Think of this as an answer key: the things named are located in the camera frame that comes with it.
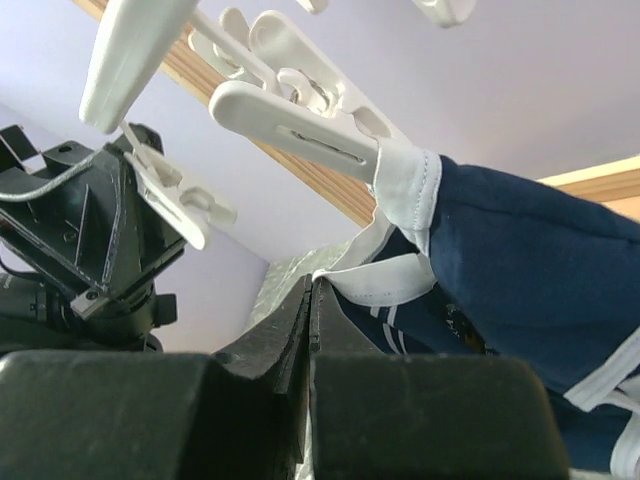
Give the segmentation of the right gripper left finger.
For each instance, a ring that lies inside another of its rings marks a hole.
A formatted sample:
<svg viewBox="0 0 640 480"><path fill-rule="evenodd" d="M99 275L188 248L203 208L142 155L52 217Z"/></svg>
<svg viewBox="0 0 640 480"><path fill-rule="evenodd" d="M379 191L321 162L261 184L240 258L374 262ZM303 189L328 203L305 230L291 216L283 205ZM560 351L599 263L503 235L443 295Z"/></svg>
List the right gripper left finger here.
<svg viewBox="0 0 640 480"><path fill-rule="evenodd" d="M5 479L291 479L305 453L311 281L211 354L14 350Z"/></svg>

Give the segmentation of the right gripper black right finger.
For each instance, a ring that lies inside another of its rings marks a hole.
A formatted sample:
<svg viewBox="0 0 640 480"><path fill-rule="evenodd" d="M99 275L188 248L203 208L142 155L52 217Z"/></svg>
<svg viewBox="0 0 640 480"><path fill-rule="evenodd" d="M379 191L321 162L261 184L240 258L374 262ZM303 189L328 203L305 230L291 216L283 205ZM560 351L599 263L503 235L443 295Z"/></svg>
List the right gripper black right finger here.
<svg viewBox="0 0 640 480"><path fill-rule="evenodd" d="M541 381L515 359L386 355L314 284L313 472L319 479L565 479Z"/></svg>

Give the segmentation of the white clip hanger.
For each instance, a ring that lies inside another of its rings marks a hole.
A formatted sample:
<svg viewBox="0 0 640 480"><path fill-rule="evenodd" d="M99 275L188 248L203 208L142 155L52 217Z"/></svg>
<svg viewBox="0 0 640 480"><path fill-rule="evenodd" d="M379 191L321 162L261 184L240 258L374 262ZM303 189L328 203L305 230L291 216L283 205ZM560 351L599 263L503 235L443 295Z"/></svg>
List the white clip hanger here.
<svg viewBox="0 0 640 480"><path fill-rule="evenodd" d="M181 36L224 76L208 111L223 128L371 188L379 144L407 137L284 14L218 21L195 1L110 1L94 42L79 117L108 134Z"/></svg>

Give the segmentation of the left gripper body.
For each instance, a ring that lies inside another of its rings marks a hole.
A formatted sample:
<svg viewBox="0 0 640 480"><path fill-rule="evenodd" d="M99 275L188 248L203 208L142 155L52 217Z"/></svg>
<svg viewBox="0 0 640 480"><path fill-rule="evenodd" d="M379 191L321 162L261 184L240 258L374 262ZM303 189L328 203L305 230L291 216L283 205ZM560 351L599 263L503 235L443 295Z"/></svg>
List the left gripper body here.
<svg viewBox="0 0 640 480"><path fill-rule="evenodd" d="M103 293L116 170L104 145L63 142L29 172L37 151L24 130L1 132L1 240L28 265L1 273L3 351L160 351L154 330L177 320L176 296L158 293L156 278L122 299Z"/></svg>

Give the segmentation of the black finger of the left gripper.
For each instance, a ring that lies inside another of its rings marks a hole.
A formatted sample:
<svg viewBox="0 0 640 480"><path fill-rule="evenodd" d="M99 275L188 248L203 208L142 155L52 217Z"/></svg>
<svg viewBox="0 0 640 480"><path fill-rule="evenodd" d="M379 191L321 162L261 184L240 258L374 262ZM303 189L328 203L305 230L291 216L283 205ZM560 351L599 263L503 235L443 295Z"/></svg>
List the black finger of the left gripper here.
<svg viewBox="0 0 640 480"><path fill-rule="evenodd" d="M184 254L186 241L138 193L139 182L125 158L133 151L130 141L121 134L106 143L104 151L116 170L115 203L107 210L102 290L110 299L122 299L174 264Z"/></svg>

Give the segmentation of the navy blue underwear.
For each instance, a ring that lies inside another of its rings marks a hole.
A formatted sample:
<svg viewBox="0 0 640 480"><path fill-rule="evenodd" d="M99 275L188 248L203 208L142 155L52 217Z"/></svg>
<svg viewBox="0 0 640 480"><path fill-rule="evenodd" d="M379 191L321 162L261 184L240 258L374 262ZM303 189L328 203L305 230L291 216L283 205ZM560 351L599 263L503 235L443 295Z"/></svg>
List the navy blue underwear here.
<svg viewBox="0 0 640 480"><path fill-rule="evenodd" d="M392 140L374 219L320 277L387 354L510 356L579 470L639 475L639 226L544 184Z"/></svg>

